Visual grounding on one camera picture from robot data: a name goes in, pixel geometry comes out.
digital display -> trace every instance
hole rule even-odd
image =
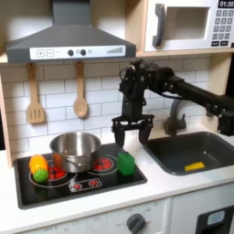
[[[218,8],[234,8],[234,0],[219,0]]]

red burner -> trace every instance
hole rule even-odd
[[[101,157],[96,161],[94,166],[95,171],[105,171],[112,167],[112,160],[106,157]]]
[[[64,177],[66,172],[60,171],[57,167],[55,166],[49,166],[48,167],[48,179],[49,180],[57,180],[62,177]]]

button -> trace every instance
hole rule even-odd
[[[89,185],[90,186],[97,186],[99,184],[99,182],[97,181],[97,180],[91,180],[90,182],[89,182]]]
[[[218,39],[218,34],[213,34],[213,40],[217,40]]]
[[[73,51],[72,49],[70,49],[70,50],[68,51],[68,54],[69,54],[70,56],[73,56],[73,55],[74,55],[74,51]]]
[[[81,189],[81,185],[80,184],[76,184],[74,187],[76,188],[76,190],[80,190]]]
[[[229,39],[230,38],[230,33],[226,33],[224,36],[225,39]]]
[[[228,16],[228,11],[227,11],[227,10],[224,10],[224,11],[223,11],[223,16],[224,16],[224,17]]]
[[[54,56],[55,56],[54,49],[48,49],[48,57],[54,57]]]
[[[229,16],[231,16],[231,17],[234,16],[234,11],[233,10],[229,11]]]
[[[216,25],[220,24],[220,18],[216,18]]]
[[[86,55],[86,50],[85,50],[85,49],[82,49],[82,50],[80,51],[80,54],[81,54],[82,56],[85,56],[85,55]]]
[[[231,30],[231,26],[227,26],[226,27],[226,32],[230,32],[230,30]]]
[[[218,30],[219,30],[219,26],[215,26],[215,27],[214,27],[214,32],[217,33]]]
[[[221,26],[220,27],[220,32],[224,32],[225,31],[225,26]]]
[[[222,18],[221,24],[222,25],[226,25],[226,23],[227,23],[227,19],[226,18]]]
[[[228,25],[231,25],[232,24],[232,18],[229,18],[228,19]]]
[[[218,10],[217,13],[216,13],[216,16],[217,17],[220,17],[222,15],[222,11],[221,10]]]
[[[229,45],[229,42],[227,40],[223,40],[221,41],[221,44],[220,44],[222,47],[227,47]]]
[[[224,37],[224,35],[223,35],[222,33],[218,35],[218,39],[219,39],[219,40],[222,40],[223,37]]]
[[[38,49],[38,50],[37,50],[37,56],[38,56],[39,58],[45,57],[45,50],[44,50],[44,49]]]
[[[219,46],[219,41],[212,41],[211,47],[218,47]]]

wooden spatula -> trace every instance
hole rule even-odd
[[[43,122],[45,120],[44,110],[37,100],[36,70],[36,64],[27,64],[27,73],[29,77],[29,88],[31,98],[31,103],[27,107],[27,120],[30,123],[38,123]]]
[[[84,118],[88,112],[88,105],[84,99],[84,63],[76,62],[77,68],[77,99],[74,103],[74,112],[80,118]]]

knob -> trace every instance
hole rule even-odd
[[[68,54],[69,54],[70,56],[73,56],[73,55],[74,55],[74,51],[70,49],[70,50],[68,51]]]
[[[86,50],[85,50],[85,49],[82,49],[81,52],[80,52],[80,54],[81,54],[82,56],[85,56],[85,55],[86,55]]]
[[[134,214],[127,220],[127,227],[132,234],[137,234],[145,225],[145,219],[141,214]]]

